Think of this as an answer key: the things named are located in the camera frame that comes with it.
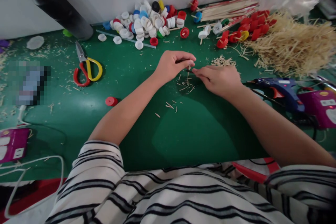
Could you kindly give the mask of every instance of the striped shirt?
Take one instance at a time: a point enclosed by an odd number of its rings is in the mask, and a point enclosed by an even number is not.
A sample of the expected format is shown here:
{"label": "striped shirt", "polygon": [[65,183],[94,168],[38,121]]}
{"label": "striped shirt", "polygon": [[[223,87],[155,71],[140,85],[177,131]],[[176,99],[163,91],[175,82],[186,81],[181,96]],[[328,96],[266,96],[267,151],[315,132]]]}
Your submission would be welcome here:
{"label": "striped shirt", "polygon": [[221,166],[125,173],[119,147],[95,140],[72,166],[47,224],[327,223],[335,210],[330,167],[287,166],[264,184]]}

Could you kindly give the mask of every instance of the person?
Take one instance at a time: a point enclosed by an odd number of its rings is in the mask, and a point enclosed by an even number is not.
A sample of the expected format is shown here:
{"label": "person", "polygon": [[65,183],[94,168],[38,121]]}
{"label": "person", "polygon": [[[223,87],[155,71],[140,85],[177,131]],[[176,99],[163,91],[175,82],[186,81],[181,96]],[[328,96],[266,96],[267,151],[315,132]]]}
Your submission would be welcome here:
{"label": "person", "polygon": [[192,72],[245,117],[282,167],[279,171],[264,184],[233,180],[227,172],[213,172],[204,165],[124,171],[119,144],[156,91],[184,68],[194,67],[195,61],[190,53],[165,51],[154,73],[101,119],[73,162],[47,224],[325,223],[332,219],[336,161],[245,87],[234,66],[206,66]]}

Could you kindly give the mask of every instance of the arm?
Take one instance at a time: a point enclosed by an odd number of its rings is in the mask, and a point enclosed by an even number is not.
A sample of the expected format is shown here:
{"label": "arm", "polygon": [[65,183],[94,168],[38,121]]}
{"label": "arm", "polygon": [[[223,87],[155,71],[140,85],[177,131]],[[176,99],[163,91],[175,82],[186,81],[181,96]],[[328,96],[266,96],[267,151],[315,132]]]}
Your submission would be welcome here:
{"label": "arm", "polygon": [[336,167],[336,161],[326,150],[245,87],[235,67],[207,66],[193,72],[208,90],[242,113],[261,145],[279,165]]}
{"label": "arm", "polygon": [[171,81],[184,68],[194,66],[194,55],[182,51],[165,51],[155,72],[137,89],[118,103],[100,120],[89,140],[102,140],[119,145],[130,131],[157,90]]}

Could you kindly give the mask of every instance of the green work surface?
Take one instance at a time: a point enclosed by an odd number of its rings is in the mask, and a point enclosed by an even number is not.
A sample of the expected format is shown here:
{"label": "green work surface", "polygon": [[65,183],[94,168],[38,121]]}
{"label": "green work surface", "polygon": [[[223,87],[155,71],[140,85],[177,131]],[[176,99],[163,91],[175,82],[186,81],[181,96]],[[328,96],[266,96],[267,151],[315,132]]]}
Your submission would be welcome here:
{"label": "green work surface", "polygon": [[[41,65],[51,66],[42,104],[30,107],[24,117],[25,121],[32,123],[30,128],[34,130],[34,135],[28,140],[26,157],[20,162],[61,155],[65,160],[67,176],[80,148],[99,120],[111,109],[105,105],[105,99],[109,96],[123,99],[130,94],[153,73],[165,50],[194,54],[197,68],[210,64],[220,55],[231,57],[237,62],[243,82],[258,77],[274,77],[253,66],[256,56],[247,61],[230,47],[227,50],[216,48],[217,40],[213,33],[200,45],[200,29],[196,28],[190,15],[187,10],[185,26],[190,30],[189,37],[182,39],[179,30],[172,31],[168,37],[159,40],[156,49],[144,47],[139,51],[128,41],[116,45],[109,36],[105,42],[100,42],[97,32],[89,41],[81,42],[86,54],[103,66],[102,78],[84,88],[77,87],[72,80],[74,69],[79,65],[75,38],[65,37],[62,31],[45,33],[44,45],[33,51],[26,48],[31,37],[13,40],[12,46],[5,52],[8,55],[6,67],[0,73],[0,84],[8,84],[0,95],[0,98],[5,95],[0,109],[5,112],[1,113],[0,120],[3,122],[0,128],[15,126],[18,114],[18,106],[12,105],[11,73],[7,64],[10,61],[38,61]],[[187,73],[182,72],[181,76],[178,75],[155,94],[121,143],[126,171],[267,157],[243,116],[231,104],[207,91],[193,74],[189,77],[195,89],[191,93],[180,91],[181,86],[177,83],[186,77]],[[165,106],[166,102],[174,104],[173,101],[176,102],[177,112]],[[309,135],[313,133],[312,130],[306,132]],[[336,150],[336,130],[329,130],[326,134],[321,145],[329,151]],[[317,140],[323,137],[324,133],[318,132]],[[31,169],[24,180],[60,177],[60,161],[57,159],[25,166],[28,167]],[[0,181],[15,181],[18,176],[19,173],[2,176]]]}

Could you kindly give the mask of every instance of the scissors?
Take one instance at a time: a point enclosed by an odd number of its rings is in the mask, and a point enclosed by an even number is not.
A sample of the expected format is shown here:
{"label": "scissors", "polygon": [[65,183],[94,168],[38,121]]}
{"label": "scissors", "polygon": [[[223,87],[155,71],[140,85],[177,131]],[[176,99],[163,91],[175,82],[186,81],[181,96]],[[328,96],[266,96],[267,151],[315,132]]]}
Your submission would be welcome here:
{"label": "scissors", "polygon": [[[77,51],[77,55],[79,59],[79,66],[81,70],[83,71],[83,74],[86,77],[86,82],[80,83],[78,81],[78,71],[79,71],[78,68],[76,68],[73,73],[73,79],[74,79],[73,81],[77,84],[77,86],[85,87],[85,86],[88,86],[91,81],[97,81],[100,79],[103,73],[103,68],[98,61],[91,59],[84,54],[84,51],[78,41],[76,41],[76,51]],[[87,71],[84,68],[84,64],[83,64],[84,61],[86,62]],[[92,78],[90,61],[95,63],[98,66],[98,74],[95,78]]]}

